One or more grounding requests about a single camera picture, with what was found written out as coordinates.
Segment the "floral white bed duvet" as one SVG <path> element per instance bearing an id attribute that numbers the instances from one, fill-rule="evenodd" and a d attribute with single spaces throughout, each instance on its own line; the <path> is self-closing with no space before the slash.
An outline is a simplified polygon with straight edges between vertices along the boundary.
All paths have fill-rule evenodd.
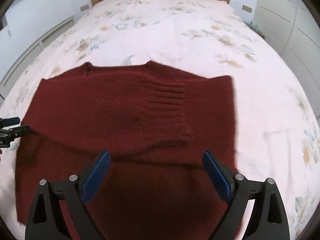
<path id="1" fill-rule="evenodd" d="M 319 203 L 319 125 L 289 62 L 216 0 L 105 0 L 51 42 L 26 68 L 1 117 L 24 117 L 43 78 L 85 62 L 155 61 L 203 77 L 230 75 L 236 93 L 236 166 L 276 180 L 290 237 Z"/>

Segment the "left wall switch plate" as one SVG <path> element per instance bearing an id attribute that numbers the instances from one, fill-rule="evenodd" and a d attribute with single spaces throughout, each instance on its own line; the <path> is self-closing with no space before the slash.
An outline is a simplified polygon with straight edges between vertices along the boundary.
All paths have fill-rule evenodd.
<path id="1" fill-rule="evenodd" d="M 80 11 L 85 11 L 85 10 L 88 10 L 89 9 L 89 5 L 86 4 L 86 5 L 83 5 L 80 7 Z"/>

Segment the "dark red knit sweater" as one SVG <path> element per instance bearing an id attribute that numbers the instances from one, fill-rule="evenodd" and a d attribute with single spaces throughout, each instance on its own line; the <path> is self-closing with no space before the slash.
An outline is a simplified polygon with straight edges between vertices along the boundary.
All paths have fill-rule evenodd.
<path id="1" fill-rule="evenodd" d="M 225 211 L 202 156 L 235 169 L 230 76 L 85 63 L 41 80 L 22 122 L 32 133 L 16 157 L 20 223 L 41 179 L 65 180 L 102 150 L 111 168 L 87 208 L 107 239 L 207 239 Z"/>

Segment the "wall switch plate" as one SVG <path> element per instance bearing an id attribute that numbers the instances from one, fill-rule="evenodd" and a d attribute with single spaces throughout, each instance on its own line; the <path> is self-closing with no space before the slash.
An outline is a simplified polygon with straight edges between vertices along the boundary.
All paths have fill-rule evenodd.
<path id="1" fill-rule="evenodd" d="M 86 4 L 86 5 L 83 5 L 80 7 L 80 11 L 85 11 L 85 10 L 88 10 L 89 9 L 89 5 Z"/>
<path id="2" fill-rule="evenodd" d="M 252 8 L 250 8 L 250 7 L 246 6 L 246 5 L 243 5 L 243 6 L 242 6 L 242 10 L 244 10 L 244 11 L 246 11 L 246 12 L 249 12 L 249 13 L 252 12 Z"/>

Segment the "right wall switch plate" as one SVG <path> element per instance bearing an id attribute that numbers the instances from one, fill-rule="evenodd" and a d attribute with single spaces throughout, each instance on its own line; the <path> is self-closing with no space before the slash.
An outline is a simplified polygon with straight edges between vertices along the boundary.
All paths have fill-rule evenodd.
<path id="1" fill-rule="evenodd" d="M 249 12 L 249 13 L 252 12 L 252 8 L 250 8 L 250 7 L 246 6 L 246 5 L 243 5 L 243 6 L 242 6 L 242 10 L 244 10 L 244 11 L 246 11 L 246 12 Z"/>

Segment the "white radiator cover panel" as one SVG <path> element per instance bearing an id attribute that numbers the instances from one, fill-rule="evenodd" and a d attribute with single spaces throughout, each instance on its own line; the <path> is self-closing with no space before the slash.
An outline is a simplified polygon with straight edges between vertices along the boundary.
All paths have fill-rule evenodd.
<path id="1" fill-rule="evenodd" d="M 36 40 L 10 67 L 1 79 L 1 101 L 4 101 L 12 87 L 31 64 L 55 39 L 74 25 L 74 16 L 62 21 Z"/>

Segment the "white wardrobe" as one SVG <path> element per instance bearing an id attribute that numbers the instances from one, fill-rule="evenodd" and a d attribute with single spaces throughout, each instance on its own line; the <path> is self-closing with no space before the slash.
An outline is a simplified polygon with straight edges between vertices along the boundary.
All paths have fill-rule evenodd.
<path id="1" fill-rule="evenodd" d="M 302 0 L 258 0 L 254 22 L 288 66 L 319 84 L 319 26 Z"/>

